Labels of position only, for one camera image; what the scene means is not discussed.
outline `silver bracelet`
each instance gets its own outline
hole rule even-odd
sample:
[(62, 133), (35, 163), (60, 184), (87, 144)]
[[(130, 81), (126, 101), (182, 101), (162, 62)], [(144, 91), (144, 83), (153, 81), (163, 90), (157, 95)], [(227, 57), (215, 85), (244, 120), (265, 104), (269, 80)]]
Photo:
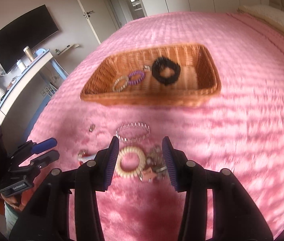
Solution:
[[(125, 83), (122, 87), (120, 87), (118, 90), (115, 89), (116, 85), (121, 81), (121, 80), (125, 80)], [(122, 90), (124, 90), (126, 88), (126, 86), (128, 85), (129, 82), (129, 78), (125, 75), (119, 77), (113, 84), (113, 92), (121, 92)]]
[[(146, 134), (144, 135), (141, 135), (139, 137), (136, 137), (136, 138), (125, 138), (125, 137), (122, 137), (119, 133), (124, 130), (124, 129), (131, 129), (131, 128), (144, 128), (146, 129)], [(143, 139), (146, 139), (147, 137), (149, 137), (150, 135), (150, 127), (144, 123), (141, 123), (141, 122), (135, 122), (135, 123), (128, 123), (128, 124), (125, 124), (121, 127), (119, 127), (116, 132), (115, 132), (115, 135), (116, 137), (122, 141), (122, 142), (129, 142), (129, 143), (132, 143), (132, 142), (137, 142), (137, 141), (141, 141)]]

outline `person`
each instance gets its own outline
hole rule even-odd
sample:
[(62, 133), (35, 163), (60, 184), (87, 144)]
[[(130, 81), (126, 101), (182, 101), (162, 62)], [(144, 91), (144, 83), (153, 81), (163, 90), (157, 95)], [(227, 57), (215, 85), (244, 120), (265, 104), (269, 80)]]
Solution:
[(25, 204), (21, 201), (18, 202), (16, 196), (5, 197), (1, 194), (5, 201), (5, 218), (6, 218), (6, 238), (9, 237), (17, 219), (18, 215), (23, 211)]

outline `screw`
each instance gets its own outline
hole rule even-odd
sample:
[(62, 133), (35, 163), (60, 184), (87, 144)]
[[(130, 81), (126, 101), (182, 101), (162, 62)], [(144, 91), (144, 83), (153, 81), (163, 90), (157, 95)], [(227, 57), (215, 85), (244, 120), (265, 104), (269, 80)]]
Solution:
[(94, 166), (96, 165), (96, 161), (93, 160), (93, 159), (91, 159), (91, 160), (89, 160), (89, 161), (86, 163), (86, 165), (87, 165), (88, 167), (94, 167)]
[(186, 165), (187, 165), (188, 167), (193, 168), (193, 167), (195, 167), (196, 163), (195, 163), (193, 160), (188, 160), (188, 161), (186, 162)]
[(61, 171), (58, 168), (54, 168), (51, 173), (53, 176), (57, 176), (60, 172)]
[(222, 174), (224, 174), (224, 175), (226, 175), (226, 176), (229, 176), (229, 175), (231, 175), (231, 171), (230, 171), (229, 169), (227, 169), (227, 168), (224, 168), (224, 169), (222, 170)]

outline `bed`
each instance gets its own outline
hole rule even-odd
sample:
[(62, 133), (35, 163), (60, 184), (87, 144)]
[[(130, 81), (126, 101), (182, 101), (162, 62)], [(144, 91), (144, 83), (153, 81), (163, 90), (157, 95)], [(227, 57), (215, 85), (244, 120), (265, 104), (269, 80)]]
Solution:
[[(218, 69), (222, 91), (197, 108), (111, 106), (80, 100), (102, 60), (114, 53), (176, 43), (201, 43)], [(104, 41), (64, 81), (37, 120), (29, 140), (54, 137), (60, 159), (42, 170), (35, 188), (54, 167), (76, 169), (77, 153), (94, 154), (116, 128), (142, 121), (151, 135), (145, 152), (169, 136), (176, 149), (204, 168), (231, 169), (261, 210), (274, 236), (284, 229), (284, 35), (247, 13), (177, 12), (130, 22)], [(89, 127), (95, 124), (90, 133)], [(109, 190), (97, 193), (105, 240), (177, 239), (185, 195), (169, 179), (143, 183), (114, 174)], [(75, 239), (74, 197), (70, 237)], [(212, 233), (209, 201), (207, 237)]]

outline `metal ring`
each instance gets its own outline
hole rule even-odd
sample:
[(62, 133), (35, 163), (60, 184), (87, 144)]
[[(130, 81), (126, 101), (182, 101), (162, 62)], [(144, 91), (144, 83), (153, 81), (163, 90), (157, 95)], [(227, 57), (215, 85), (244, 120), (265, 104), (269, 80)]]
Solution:
[[(131, 128), (143, 128), (146, 129), (147, 133), (141, 136), (138, 136), (136, 138), (125, 138), (122, 137), (119, 133), (120, 131), (124, 130), (124, 129), (131, 129)], [(132, 143), (132, 142), (137, 142), (137, 141), (141, 141), (143, 139), (146, 139), (147, 137), (149, 137), (150, 135), (150, 127), (148, 125), (146, 125), (145, 123), (141, 123), (141, 122), (135, 122), (135, 123), (128, 123), (125, 124), (121, 127), (119, 127), (116, 132), (115, 132), (116, 137), (122, 141), (122, 142), (128, 142), (128, 143)]]
[[(134, 153), (139, 157), (139, 164), (137, 168), (132, 171), (124, 171), (121, 167), (121, 161), (122, 161), (122, 158), (126, 154), (129, 154), (129, 153)], [(146, 158), (145, 158), (145, 154), (143, 150), (141, 150), (139, 147), (128, 146), (128, 147), (121, 149), (120, 152), (118, 153), (117, 161), (115, 165), (115, 171), (122, 178), (129, 178), (129, 177), (133, 178), (133, 177), (138, 176), (141, 173), (141, 171), (145, 167), (145, 164), (146, 164)]]
[[(121, 81), (121, 80), (125, 80), (125, 83), (122, 87), (120, 87), (118, 90), (115, 89), (116, 85)], [(126, 86), (128, 85), (129, 79), (127, 76), (123, 75), (121, 77), (119, 77), (113, 84), (113, 92), (121, 92), (122, 90), (124, 90), (126, 88)]]

